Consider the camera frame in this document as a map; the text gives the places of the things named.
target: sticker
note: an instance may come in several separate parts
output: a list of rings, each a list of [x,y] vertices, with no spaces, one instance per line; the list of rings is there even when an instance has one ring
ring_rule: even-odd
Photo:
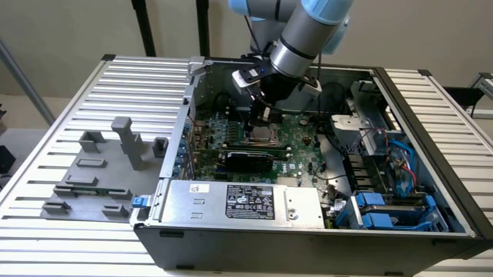
[[[238,219],[275,219],[271,186],[228,185],[226,216]]]
[[[208,184],[190,184],[190,192],[208,193]]]

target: black pole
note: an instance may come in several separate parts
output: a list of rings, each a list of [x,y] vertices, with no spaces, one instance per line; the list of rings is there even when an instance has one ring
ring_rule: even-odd
[[[208,57],[208,0],[195,0],[195,7],[198,10],[200,56]]]
[[[145,56],[155,57],[151,24],[148,22],[145,0],[132,0],[135,15],[137,16],[141,42],[144,44]]]

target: power supply label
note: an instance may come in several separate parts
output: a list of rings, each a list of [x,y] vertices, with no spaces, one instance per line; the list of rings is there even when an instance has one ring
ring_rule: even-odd
[[[271,186],[228,185],[226,216],[239,219],[275,219]]]

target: wall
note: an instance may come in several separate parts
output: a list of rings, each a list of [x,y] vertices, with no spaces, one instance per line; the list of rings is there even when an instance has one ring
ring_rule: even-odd
[[[157,55],[198,55],[194,0],[147,0]],[[429,69],[446,85],[493,72],[492,0],[355,0],[351,27],[323,62]],[[211,55],[238,57],[250,37],[226,0],[210,0]],[[104,53],[143,55],[129,0],[0,0],[0,37],[44,96],[71,97]],[[21,90],[0,66],[0,93]]]

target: robotic arm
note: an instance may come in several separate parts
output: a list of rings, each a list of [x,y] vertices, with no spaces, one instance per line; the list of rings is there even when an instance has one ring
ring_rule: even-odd
[[[238,90],[252,99],[246,132],[251,132],[255,126],[268,125],[270,111],[276,109],[275,103],[287,99],[298,85],[308,85],[320,90],[318,81],[306,76],[306,70],[324,47],[329,48],[326,52],[334,51],[349,24],[347,11],[353,1],[300,0],[268,58],[232,73]],[[262,10],[259,2],[264,3],[267,11]],[[278,4],[274,5],[274,13],[268,12],[272,3]],[[230,0],[230,7],[236,12],[248,16],[274,16],[274,19],[286,18],[290,5],[291,0]]]

